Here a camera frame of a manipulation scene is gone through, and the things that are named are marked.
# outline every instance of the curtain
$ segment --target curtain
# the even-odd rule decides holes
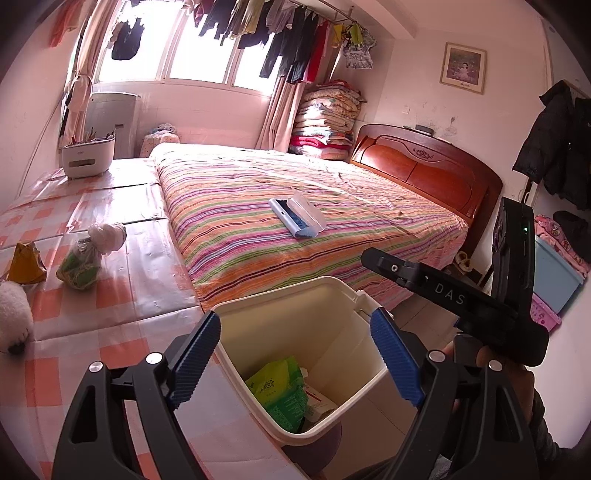
[[[92,78],[95,75],[100,49],[111,18],[120,4],[121,0],[97,0],[94,10],[91,9],[93,13],[80,46],[76,79],[70,89],[66,126],[60,139],[60,147],[69,145],[72,137],[76,137],[78,141],[82,139],[86,108],[92,94]]]
[[[279,77],[267,110],[261,134],[256,142],[259,150],[287,152],[290,146],[291,129],[304,93],[304,83],[292,85]]]

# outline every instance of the hanging clothes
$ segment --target hanging clothes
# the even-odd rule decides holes
[[[574,101],[573,122],[567,138],[566,155],[560,156],[547,175],[561,179],[561,181],[556,182],[556,190],[550,191],[548,186],[546,186],[546,190],[551,194],[558,193],[560,198],[568,200],[579,210],[590,209],[590,166],[591,100],[577,98]]]
[[[276,33],[271,41],[271,45],[269,46],[269,50],[267,52],[267,56],[262,63],[261,72],[259,77],[261,78],[269,78],[271,76],[271,72],[275,67],[275,62],[277,62],[277,57],[281,52],[281,47],[283,45],[285,34],[289,32],[289,30],[283,30],[280,33]]]
[[[320,17],[314,13],[311,13],[308,15],[308,18],[306,18],[301,32],[301,41],[295,54],[296,58],[291,66],[289,74],[287,75],[287,83],[299,83],[304,79],[306,67],[310,61],[310,56],[312,55],[314,40],[316,39],[315,32],[319,18]]]
[[[66,32],[76,30],[80,26],[80,16],[82,14],[82,6],[84,0],[68,0],[60,8],[57,14],[56,23],[51,31],[49,41],[50,47],[57,47]]]
[[[144,33],[144,26],[140,25],[141,21],[141,18],[136,18],[133,28],[130,28],[127,22],[123,25],[113,45],[111,52],[113,60],[131,60],[137,55]]]
[[[199,26],[204,15],[209,15],[213,8],[213,0],[201,0],[193,10],[193,22],[195,28]]]
[[[314,83],[316,76],[318,75],[318,69],[320,68],[320,61],[326,47],[326,32],[329,29],[330,22],[325,20],[321,26],[316,30],[314,36],[314,47],[312,49],[312,55],[310,56],[310,62],[304,75],[304,81],[307,83]]]
[[[371,70],[374,68],[374,61],[371,59],[369,50],[375,47],[378,42],[365,28],[361,28],[361,34],[363,37],[361,46],[355,46],[352,41],[348,41],[343,49],[343,55],[347,59],[346,67],[348,69]]]
[[[234,32],[238,32],[240,29],[240,23],[244,19],[244,15],[246,14],[246,7],[248,6],[249,0],[238,0],[232,9],[232,15],[230,16],[230,21],[228,23],[228,27],[226,32],[224,33],[224,38],[226,37],[233,37]]]
[[[273,4],[281,2],[281,0],[275,0],[271,2],[266,2],[265,5],[262,7],[261,16],[259,17],[258,25],[256,26],[256,30],[254,33],[246,33],[240,37],[240,42],[238,43],[238,49],[243,50],[247,47],[253,47],[255,45],[267,45],[269,41],[269,29],[265,24],[265,19],[267,17],[267,13],[273,6]]]
[[[550,171],[553,165],[563,164],[569,128],[573,121],[573,98],[570,88],[559,81],[540,97],[544,110],[538,115],[527,136],[513,170],[535,183],[544,179],[546,188],[557,192],[562,184],[560,171]]]
[[[117,41],[117,38],[119,38],[119,33],[121,33],[121,29],[123,28],[123,25],[125,25],[124,22],[117,22],[115,27],[113,28],[113,33],[111,34],[111,38],[109,39],[108,43],[107,43],[107,48],[113,48],[113,45],[115,45],[115,42]]]
[[[253,34],[261,17],[264,3],[265,0],[238,0],[232,11],[225,36],[236,38],[245,33]]]
[[[230,16],[232,15],[232,8],[235,0],[215,0],[205,23],[201,27],[199,36],[204,36],[208,30],[216,27],[216,34],[213,38],[219,40],[222,34],[228,28]]]
[[[291,66],[296,60],[296,53],[302,42],[302,30],[306,21],[306,8],[298,7],[294,12],[294,23],[291,30],[285,30],[281,45],[281,65],[279,65],[279,77],[286,77]]]
[[[291,28],[296,7],[290,0],[275,0],[266,18],[269,33],[279,33],[284,28]]]
[[[269,0],[250,0],[248,2],[248,6],[246,7],[246,13],[244,14],[244,28],[242,31],[237,34],[242,35],[244,33],[254,33],[256,32],[256,28],[258,26],[258,21],[262,17],[262,10],[264,8],[265,3],[271,3]]]
[[[344,25],[342,23],[334,25],[335,37],[333,38],[333,48],[339,48],[343,43]]]

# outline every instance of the framed picture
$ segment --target framed picture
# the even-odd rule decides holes
[[[454,43],[445,44],[441,83],[482,94],[485,73],[485,50]]]

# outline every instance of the trash can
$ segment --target trash can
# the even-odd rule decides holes
[[[369,331],[370,315],[379,306],[363,290],[320,277],[212,309],[222,323],[216,349],[222,368],[252,415],[281,446],[320,439],[388,373]],[[308,370],[306,383],[338,405],[302,433],[282,429],[244,383],[267,363],[290,355]]]

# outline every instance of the black jacket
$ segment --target black jacket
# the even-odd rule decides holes
[[[546,108],[534,123],[513,170],[540,183],[580,210],[591,208],[591,100],[577,98],[560,81],[540,99]]]
[[[591,208],[590,165],[591,100],[577,98],[574,103],[574,120],[566,147],[564,183],[556,193],[560,198],[573,203],[579,210]]]
[[[564,157],[568,131],[573,117],[569,86],[560,81],[540,97],[545,109],[539,114],[517,157],[513,170],[536,183],[546,181],[546,174],[558,158]],[[554,186],[552,178],[548,181]]]

